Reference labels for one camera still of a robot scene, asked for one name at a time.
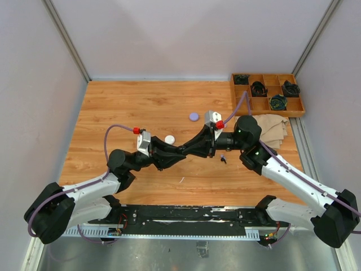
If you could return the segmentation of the white earbud charging case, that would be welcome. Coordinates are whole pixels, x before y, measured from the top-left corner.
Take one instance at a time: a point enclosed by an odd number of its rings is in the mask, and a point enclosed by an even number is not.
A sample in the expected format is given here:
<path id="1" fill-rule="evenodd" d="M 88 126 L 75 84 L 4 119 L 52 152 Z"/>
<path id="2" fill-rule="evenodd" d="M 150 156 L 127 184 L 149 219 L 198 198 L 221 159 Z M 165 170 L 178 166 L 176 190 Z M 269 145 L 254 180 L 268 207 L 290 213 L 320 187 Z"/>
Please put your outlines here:
<path id="1" fill-rule="evenodd" d="M 175 137 L 173 135 L 167 135 L 165 138 L 164 138 L 164 141 L 167 143 L 167 144 L 170 144 L 170 145 L 173 145 L 175 143 Z"/>

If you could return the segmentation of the black earbud charging case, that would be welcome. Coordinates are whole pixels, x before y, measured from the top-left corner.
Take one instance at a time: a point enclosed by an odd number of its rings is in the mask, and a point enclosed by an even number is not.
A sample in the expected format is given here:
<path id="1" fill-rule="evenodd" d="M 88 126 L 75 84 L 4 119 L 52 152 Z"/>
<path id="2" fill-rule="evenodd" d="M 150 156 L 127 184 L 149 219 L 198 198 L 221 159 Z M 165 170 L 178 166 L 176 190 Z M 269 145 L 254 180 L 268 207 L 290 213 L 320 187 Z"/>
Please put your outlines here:
<path id="1" fill-rule="evenodd" d="M 186 146 L 178 146 L 178 147 L 177 147 L 177 153 L 185 156 L 185 155 L 186 155 L 186 154 L 185 154 L 185 149 L 186 149 Z"/>

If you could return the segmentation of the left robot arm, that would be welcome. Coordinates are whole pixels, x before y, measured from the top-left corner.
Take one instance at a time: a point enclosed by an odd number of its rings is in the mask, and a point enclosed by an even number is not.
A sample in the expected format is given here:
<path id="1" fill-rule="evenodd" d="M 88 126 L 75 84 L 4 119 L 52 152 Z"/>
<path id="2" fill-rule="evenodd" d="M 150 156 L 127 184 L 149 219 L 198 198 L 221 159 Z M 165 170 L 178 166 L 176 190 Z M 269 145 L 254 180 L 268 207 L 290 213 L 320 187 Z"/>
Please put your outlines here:
<path id="1" fill-rule="evenodd" d="M 67 229 L 91 220 L 117 222 L 121 210 L 113 195 L 131 185 L 133 172 L 150 165 L 160 171 L 169 168 L 186 158 L 185 150 L 142 133 L 135 152 L 115 149 L 106 156 L 107 171 L 100 176 L 74 185 L 48 184 L 25 212 L 29 235 L 50 244 Z"/>

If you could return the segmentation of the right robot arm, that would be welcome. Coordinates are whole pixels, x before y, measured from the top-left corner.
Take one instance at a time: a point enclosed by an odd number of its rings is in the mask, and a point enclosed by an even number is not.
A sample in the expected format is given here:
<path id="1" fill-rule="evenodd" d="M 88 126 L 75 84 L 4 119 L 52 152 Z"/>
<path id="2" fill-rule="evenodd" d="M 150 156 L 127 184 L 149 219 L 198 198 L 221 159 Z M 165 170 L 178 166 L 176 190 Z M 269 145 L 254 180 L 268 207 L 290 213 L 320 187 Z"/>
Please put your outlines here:
<path id="1" fill-rule="evenodd" d="M 313 230 L 330 247 L 340 248 L 360 222 L 355 195 L 323 185 L 292 166 L 260 141 L 261 128 L 253 116 L 239 117 L 233 132 L 224 132 L 223 126 L 223 121 L 207 121 L 201 132 L 180 148 L 182 153 L 206 158 L 217 150 L 239 150 L 246 168 L 277 182 L 305 203 L 301 206 L 268 195 L 257 205 L 259 224 L 280 221 L 300 226 Z"/>

